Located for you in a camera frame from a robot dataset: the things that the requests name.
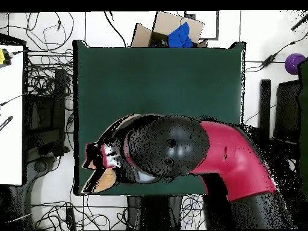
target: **cable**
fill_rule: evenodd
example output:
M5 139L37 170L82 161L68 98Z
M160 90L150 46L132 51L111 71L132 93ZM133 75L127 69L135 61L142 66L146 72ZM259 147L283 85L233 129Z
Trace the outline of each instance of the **cable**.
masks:
M270 56L269 56L266 60L264 60L264 61L262 62L262 64L259 66L259 67L261 67L259 70L257 70L257 71L248 71L248 72L247 72L247 70L250 69L250 68L258 68L258 67L250 67L250 68L246 69L245 73L254 73L254 72L258 72L258 71L262 70L264 67L266 67L266 66L268 66L269 64L271 64L272 62L274 62L275 57L276 57L276 56L278 55L278 53L281 52L284 48L288 47L289 45L294 45L294 44L296 44L296 43L298 43L298 42L304 40L304 38L305 38L307 35L308 35L308 32L304 35L303 38L301 38L301 39L299 39L299 40L296 40L296 41L290 42L288 45L282 47L279 51L277 51L274 55L270 55Z
M247 123L250 119L252 119L254 116L257 116L259 113L260 113L260 111L257 112L255 115L251 116L248 120L246 120L246 122L245 122L244 124L246 125L246 123Z
M116 28L113 26L113 24L110 22L110 20L108 19L108 16L106 14L106 12L104 11L105 17L107 19L107 21L109 22L109 24L112 26L112 28L114 29L115 32L117 32L117 34L121 37L121 39L123 40L124 46L126 47L126 43L124 41L124 38L122 37L122 35L116 30Z
M59 167L59 165L60 165L60 162L61 162L61 157L60 157L60 159L59 159L58 166L57 166L55 169L51 170L51 171L55 171L55 170L57 170L57 169L58 169L58 167Z
M9 101L6 101L6 102L4 102L4 103L0 103L0 108L1 108L2 106L6 105L7 103L11 102L12 100L18 98L18 97L25 96L25 95L27 95L27 94L31 94L32 92L38 92L38 91L41 91L41 90L42 90L41 88L38 88L38 89L36 89L36 90L32 90L32 91L26 92L26 93L24 93L24 94L22 94L22 95L16 96L16 97L14 97L14 98L12 98L12 99L10 99Z
M198 200L200 198L201 198L201 196L191 195L191 196L187 196L187 198L183 200L183 202L182 202L182 208L183 209L180 212L180 215L181 215L180 220L185 223L185 228L187 228L187 226L191 226L191 229L192 229L193 223L194 223L195 229L197 229L195 219L197 217L201 216L200 214L203 210L203 202ZM187 200L189 200L189 204L187 204L186 206L183 207L183 205L185 204L185 202Z
M55 51L56 49L59 49L59 48L62 47L64 44L66 44L66 42L67 42L67 41L69 40L69 38L71 38L71 36L72 36L73 29L74 29L74 18L73 18L73 16L71 15L70 12L68 12L68 13L70 14L70 17L71 17L71 19L72 19L72 29L71 29L71 31L70 31L70 35L68 36L68 38L65 38L65 39L64 39L63 43L47 43L47 42L43 42L41 39L39 39L39 37L38 37L37 35L35 35L35 34L33 33L34 28L36 28L36 26L37 26L37 21L38 21L38 19L39 19L40 13L37 13L37 16L36 16L36 19L35 19L35 24L34 24L34 26L33 26L32 28L29 27L29 23L30 23L30 18L31 18L31 16L32 16L33 13L30 13L30 14L29 14L29 17L28 17L27 14L25 13L25 15L26 15L26 22L27 22L26 28L22 28L22 27L20 27L20 26L8 25L8 26L4 26L4 27L2 27L2 28L0 28L0 29L10 28L10 27L12 27L12 28L23 29L23 30L26 31L26 35L30 38L30 40L31 40L39 49L41 49L41 50ZM64 33L66 33L66 32L65 32L65 29L64 29L64 27L63 27L63 25L62 25L62 22L61 22L61 20L60 20L60 17L59 17L59 15L58 15L58 13L55 12L55 14L57 15L57 18L58 18L57 25L54 25L54 26L49 27L49 28L57 27L57 30L59 30L60 28L62 28L63 31L64 31ZM40 43L46 45L47 49L42 49L42 48L35 42L35 40L34 40L32 37L29 36L29 32L30 32L34 37L36 37L36 39L37 39L38 41L40 41ZM55 47L55 48L53 48L53 49L49 49L49 48L48 48L48 45L59 45L59 46L58 46L58 47Z

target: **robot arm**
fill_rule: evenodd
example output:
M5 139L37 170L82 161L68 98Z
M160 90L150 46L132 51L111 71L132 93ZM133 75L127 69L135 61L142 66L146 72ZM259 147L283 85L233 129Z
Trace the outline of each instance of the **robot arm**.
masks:
M131 165L153 175L219 174L237 229L292 226L261 153L240 129L165 116L128 135L126 151Z

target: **black stand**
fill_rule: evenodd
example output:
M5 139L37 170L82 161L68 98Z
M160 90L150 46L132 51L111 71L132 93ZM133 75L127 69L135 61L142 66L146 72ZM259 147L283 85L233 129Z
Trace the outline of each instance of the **black stand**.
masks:
M182 196L128 197L126 230L180 230Z

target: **cardboard box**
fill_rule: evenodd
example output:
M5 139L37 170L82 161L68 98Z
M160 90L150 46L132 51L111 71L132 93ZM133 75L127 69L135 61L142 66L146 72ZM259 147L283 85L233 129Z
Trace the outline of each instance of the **cardboard box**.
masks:
M204 24L197 20L182 18L163 11L156 13L153 31L142 26L140 23L136 24L131 47L149 47L154 41L167 41L168 35L185 22L189 26L188 37L191 39L194 47L197 47Z

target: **wire bundle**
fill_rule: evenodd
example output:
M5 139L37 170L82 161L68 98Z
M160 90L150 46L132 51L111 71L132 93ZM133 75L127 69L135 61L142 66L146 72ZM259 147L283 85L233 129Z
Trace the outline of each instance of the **wire bundle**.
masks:
M190 226L190 229L194 227L194 229L199 230L200 226L205 222L205 220L202 220L202 210L202 195L189 195L183 200L180 220L185 223L185 229L187 229L187 226Z

